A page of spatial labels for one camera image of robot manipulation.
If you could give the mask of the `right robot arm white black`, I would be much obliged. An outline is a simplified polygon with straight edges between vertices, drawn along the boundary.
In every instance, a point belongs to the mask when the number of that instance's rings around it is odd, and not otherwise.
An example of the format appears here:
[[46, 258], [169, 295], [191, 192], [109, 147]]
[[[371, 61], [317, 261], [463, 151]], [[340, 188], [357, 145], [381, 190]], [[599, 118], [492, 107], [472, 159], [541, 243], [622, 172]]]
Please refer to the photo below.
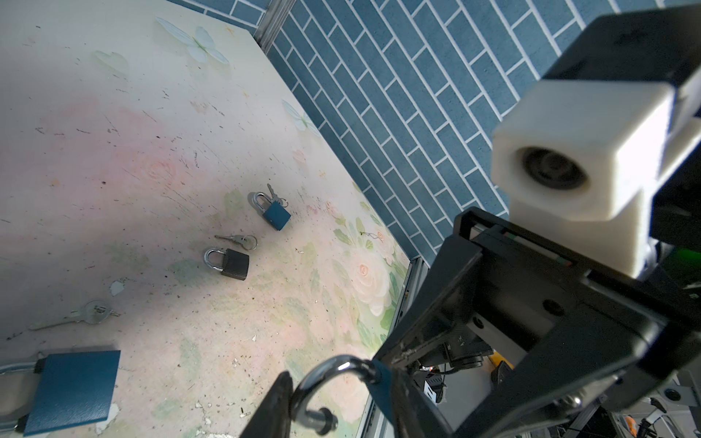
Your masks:
[[[700, 359], [700, 160], [653, 200], [655, 260], [627, 277], [470, 208], [375, 355], [399, 437], [507, 437], [623, 412]], [[449, 343], [484, 341], [512, 372], [451, 427], [414, 382]]]

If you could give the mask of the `black padlock with keys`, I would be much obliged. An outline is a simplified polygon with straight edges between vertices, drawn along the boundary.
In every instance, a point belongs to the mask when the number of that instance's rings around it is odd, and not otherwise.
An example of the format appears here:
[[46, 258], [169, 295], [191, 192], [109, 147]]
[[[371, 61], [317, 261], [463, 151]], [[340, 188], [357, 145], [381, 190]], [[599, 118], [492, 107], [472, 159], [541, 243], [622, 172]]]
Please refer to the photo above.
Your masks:
[[250, 257], [233, 249], [209, 248], [204, 252], [204, 263], [224, 277], [246, 280]]

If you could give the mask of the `padlock silver key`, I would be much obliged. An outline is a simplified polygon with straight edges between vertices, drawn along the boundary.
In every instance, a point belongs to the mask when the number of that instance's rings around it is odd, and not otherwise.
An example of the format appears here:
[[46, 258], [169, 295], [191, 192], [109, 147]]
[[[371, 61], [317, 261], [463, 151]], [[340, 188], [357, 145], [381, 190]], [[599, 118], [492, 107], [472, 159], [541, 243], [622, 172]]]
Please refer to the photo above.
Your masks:
[[85, 322], [89, 325], [98, 325], [111, 316], [119, 317], [120, 314], [113, 309], [110, 303], [103, 300], [93, 300], [78, 310], [74, 310], [73, 312], [69, 313], [69, 315], [66, 317], [35, 323], [30, 325], [28, 328], [36, 331], [63, 324], [80, 322]]

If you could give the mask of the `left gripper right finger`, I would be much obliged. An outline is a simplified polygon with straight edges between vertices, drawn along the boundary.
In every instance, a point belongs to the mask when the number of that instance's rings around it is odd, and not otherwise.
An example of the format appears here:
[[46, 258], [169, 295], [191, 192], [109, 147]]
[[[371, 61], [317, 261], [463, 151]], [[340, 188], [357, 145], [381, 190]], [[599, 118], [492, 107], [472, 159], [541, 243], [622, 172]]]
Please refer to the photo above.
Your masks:
[[447, 438], [452, 431], [445, 417], [401, 370], [392, 372], [392, 425], [399, 438]]

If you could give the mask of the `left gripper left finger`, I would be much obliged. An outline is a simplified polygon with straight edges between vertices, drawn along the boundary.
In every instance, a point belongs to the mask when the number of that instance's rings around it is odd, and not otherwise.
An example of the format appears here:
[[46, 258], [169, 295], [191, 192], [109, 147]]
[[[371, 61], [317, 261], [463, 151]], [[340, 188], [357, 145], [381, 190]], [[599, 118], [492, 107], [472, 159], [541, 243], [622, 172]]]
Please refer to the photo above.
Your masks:
[[290, 438], [290, 401], [293, 392], [290, 373], [281, 372], [239, 437]]

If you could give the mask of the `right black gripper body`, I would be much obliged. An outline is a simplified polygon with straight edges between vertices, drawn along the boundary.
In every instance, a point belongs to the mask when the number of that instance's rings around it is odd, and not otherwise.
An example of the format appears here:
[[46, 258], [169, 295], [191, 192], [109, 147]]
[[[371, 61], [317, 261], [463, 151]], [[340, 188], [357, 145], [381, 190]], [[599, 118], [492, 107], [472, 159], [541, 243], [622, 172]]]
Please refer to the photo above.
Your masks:
[[375, 359], [413, 378], [464, 330], [514, 369], [451, 437], [511, 437], [597, 400], [622, 411], [663, 386], [700, 355], [700, 304], [661, 270], [627, 277], [470, 208]]

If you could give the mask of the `blue padlock with key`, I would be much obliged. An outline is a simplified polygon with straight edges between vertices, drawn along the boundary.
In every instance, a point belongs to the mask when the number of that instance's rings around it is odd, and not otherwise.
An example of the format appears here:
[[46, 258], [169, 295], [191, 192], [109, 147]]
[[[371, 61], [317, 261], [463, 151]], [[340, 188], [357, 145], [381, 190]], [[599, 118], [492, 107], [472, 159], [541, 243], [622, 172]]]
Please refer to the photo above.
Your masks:
[[334, 356], [312, 369], [299, 383], [290, 399], [290, 418], [295, 423], [325, 436], [336, 431], [340, 408], [353, 419], [361, 415], [363, 395], [389, 423], [392, 409], [392, 372], [379, 361], [344, 354]]

